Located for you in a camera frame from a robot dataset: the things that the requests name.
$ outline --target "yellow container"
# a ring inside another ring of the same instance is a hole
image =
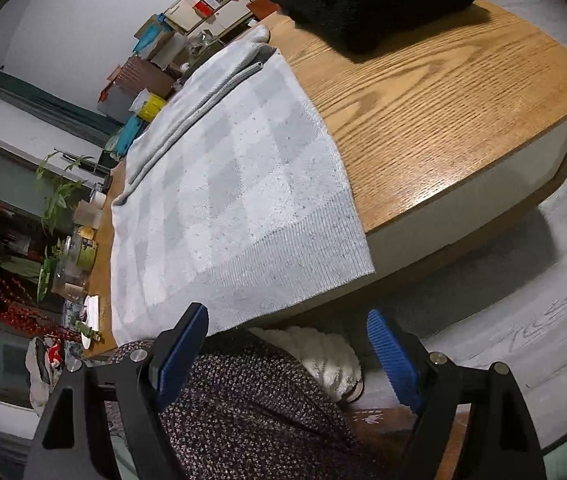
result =
[[[167,102],[148,90],[142,90],[132,103],[130,110],[150,123]]]

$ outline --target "blue gripper pad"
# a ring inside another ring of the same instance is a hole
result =
[[[179,396],[199,355],[208,335],[208,309],[200,303],[191,304],[175,329],[180,329],[180,335],[158,371],[156,403],[160,412]]]
[[[422,398],[417,388],[419,371],[378,310],[371,310],[368,313],[368,339],[399,402],[414,413],[418,413],[422,406]]]

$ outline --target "metal screw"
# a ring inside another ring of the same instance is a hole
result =
[[[448,357],[446,354],[442,354],[441,352],[432,352],[430,354],[430,361],[436,365],[444,365],[448,362]]]
[[[146,357],[148,357],[148,352],[146,352],[143,348],[138,348],[130,354],[130,359],[132,359],[135,363],[143,361]]]
[[[510,373],[510,368],[508,368],[508,365],[505,363],[496,362],[495,371],[500,375],[508,375]]]
[[[68,362],[68,366],[66,366],[66,368],[71,372],[76,372],[78,370],[81,370],[82,366],[83,366],[83,361],[81,361],[81,359],[73,359],[70,362]]]

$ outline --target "green plant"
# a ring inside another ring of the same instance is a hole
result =
[[[53,156],[59,153],[63,152],[61,150],[54,150],[52,153],[49,153],[46,158],[41,161],[41,164],[39,164],[35,172],[36,186],[38,189],[41,189],[41,183],[44,178],[51,180],[55,184],[54,193],[45,199],[45,209],[41,215],[41,225],[51,234],[61,220],[63,210],[73,209],[74,206],[76,206],[70,203],[73,191],[81,189],[86,183],[85,180],[70,180],[66,177],[66,174],[82,162],[93,158],[87,155],[80,156],[77,160],[70,162],[70,164],[65,167],[62,174],[57,174],[48,170],[46,165]]]

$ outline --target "white garment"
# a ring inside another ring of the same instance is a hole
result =
[[[337,334],[291,326],[286,330],[250,328],[250,332],[290,353],[326,394],[338,402],[361,380],[361,365],[353,348]]]

